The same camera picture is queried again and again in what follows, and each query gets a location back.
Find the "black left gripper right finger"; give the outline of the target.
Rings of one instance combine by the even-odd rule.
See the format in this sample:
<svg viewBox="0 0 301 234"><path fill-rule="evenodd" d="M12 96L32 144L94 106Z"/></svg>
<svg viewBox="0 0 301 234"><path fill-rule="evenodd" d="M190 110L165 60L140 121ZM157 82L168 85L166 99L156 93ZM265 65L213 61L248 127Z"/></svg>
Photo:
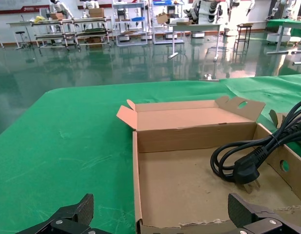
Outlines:
<svg viewBox="0 0 301 234"><path fill-rule="evenodd" d="M301 227L292 224L271 209L251 204L236 193L228 195L228 216L236 226L229 234L301 234Z"/></svg>

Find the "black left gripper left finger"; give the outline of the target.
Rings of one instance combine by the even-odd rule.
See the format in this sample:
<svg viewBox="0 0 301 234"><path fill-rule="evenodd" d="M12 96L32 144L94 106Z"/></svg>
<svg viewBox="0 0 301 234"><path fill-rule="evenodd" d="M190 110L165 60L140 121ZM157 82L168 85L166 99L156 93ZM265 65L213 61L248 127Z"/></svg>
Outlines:
<svg viewBox="0 0 301 234"><path fill-rule="evenodd" d="M94 195L85 196L74 205L59 208L50 218L20 231L20 234L100 234L90 227L94 217Z"/></svg>

